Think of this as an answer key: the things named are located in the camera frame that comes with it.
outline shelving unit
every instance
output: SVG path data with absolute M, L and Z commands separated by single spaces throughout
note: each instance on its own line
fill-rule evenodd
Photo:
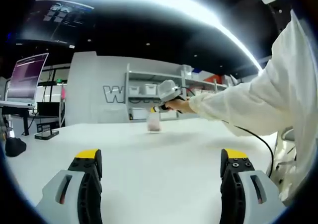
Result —
M 225 85 L 207 82 L 207 81 L 197 81 L 194 79 L 188 79 L 180 75 L 171 75 L 171 74 L 161 74 L 161 73 L 152 73 L 152 72 L 139 72 L 130 70 L 130 65 L 127 65 L 127 72 L 125 73 L 125 103 L 127 105 L 128 113 L 132 107 L 149 107 L 150 103 L 156 105 L 159 104 L 158 95 L 130 95 L 129 86 L 135 83 L 154 83 L 160 84 L 161 82 L 171 79 L 176 85 L 183 87 L 182 88 L 182 97 L 185 99 L 187 96 L 186 87 L 200 86 L 204 90 L 212 90 L 214 92 L 222 91 L 227 88 Z

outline monitor screen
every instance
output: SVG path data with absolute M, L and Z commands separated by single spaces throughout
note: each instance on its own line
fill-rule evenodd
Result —
M 35 55 L 16 62 L 8 88 L 8 101 L 34 102 L 40 74 L 48 55 Z
M 67 0 L 36 0 L 16 39 L 57 42 L 74 48 L 83 31 L 94 27 L 93 9 Z

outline ceiling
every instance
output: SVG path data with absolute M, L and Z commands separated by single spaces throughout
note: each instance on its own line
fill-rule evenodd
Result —
M 17 0 L 12 23 L 15 31 L 34 0 Z M 159 6 L 124 0 L 72 0 L 95 7 L 94 28 L 79 35 L 75 49 L 28 41 L 3 47 L 2 76 L 10 76 L 15 61 L 50 52 L 47 66 L 70 63 L 74 52 L 96 51 L 101 56 L 153 59 L 244 77 L 257 72 L 249 59 L 217 29 Z M 196 0 L 213 11 L 222 24 L 262 59 L 271 54 L 278 35 L 272 8 L 261 0 Z

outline desk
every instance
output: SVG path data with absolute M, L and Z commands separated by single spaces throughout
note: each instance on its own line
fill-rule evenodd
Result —
M 247 153 L 266 171 L 270 153 L 255 137 L 235 137 L 221 122 L 200 118 L 145 123 L 79 124 L 48 140 L 23 137 L 24 153 L 8 158 L 31 204 L 83 149 L 102 152 L 101 215 L 105 224 L 216 224 L 221 216 L 221 149 Z M 274 148 L 276 134 L 263 137 Z

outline white shelf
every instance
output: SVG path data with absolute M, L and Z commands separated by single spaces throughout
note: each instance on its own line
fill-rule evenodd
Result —
M 214 88 L 213 82 L 197 81 L 197 80 L 188 79 L 188 78 L 185 79 L 185 84 L 186 85 L 202 85 L 202 86 Z M 222 90 L 225 90 L 227 88 L 227 86 L 225 86 L 223 84 L 217 84 L 217 88 L 218 88 L 218 91 L 222 91 Z
M 159 74 L 159 73 L 148 73 L 148 72 L 135 72 L 129 71 L 129 80 L 143 80 L 143 81 L 164 81 L 167 79 L 171 80 L 182 80 L 181 76 L 171 74 Z
M 144 94 L 138 94 L 138 95 L 128 95 L 129 99 L 160 99 L 157 95 L 144 95 Z

